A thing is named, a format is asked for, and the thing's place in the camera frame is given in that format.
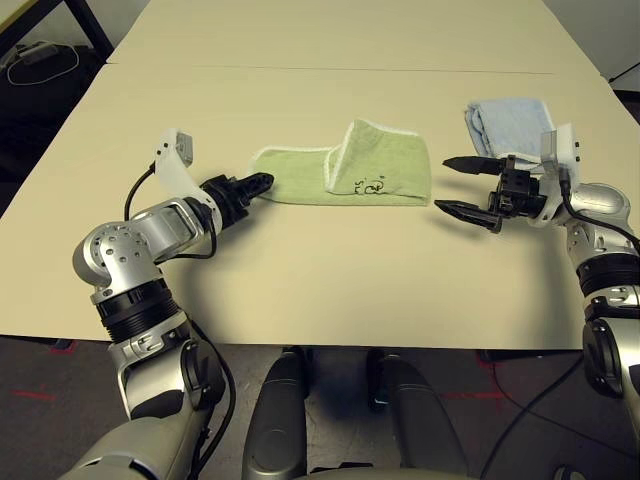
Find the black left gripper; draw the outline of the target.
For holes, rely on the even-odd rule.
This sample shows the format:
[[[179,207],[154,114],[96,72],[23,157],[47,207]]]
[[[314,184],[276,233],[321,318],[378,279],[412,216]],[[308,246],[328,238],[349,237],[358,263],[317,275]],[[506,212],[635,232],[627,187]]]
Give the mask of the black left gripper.
[[[243,179],[219,175],[206,180],[201,188],[217,205],[224,230],[248,216],[251,202],[268,192],[274,182],[269,173],[257,172]]]

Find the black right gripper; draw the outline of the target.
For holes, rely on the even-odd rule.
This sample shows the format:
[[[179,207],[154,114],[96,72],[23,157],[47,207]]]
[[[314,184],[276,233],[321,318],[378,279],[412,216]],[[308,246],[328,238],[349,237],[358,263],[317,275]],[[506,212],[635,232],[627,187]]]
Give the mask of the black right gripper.
[[[444,166],[464,174],[500,175],[499,182],[489,194],[489,211],[458,200],[435,200],[434,204],[444,213],[491,233],[501,231],[502,217],[536,218],[547,197],[539,191],[539,180],[528,170],[518,169],[516,160],[513,155],[506,157],[503,169],[502,160],[496,158],[458,156],[444,160]]]

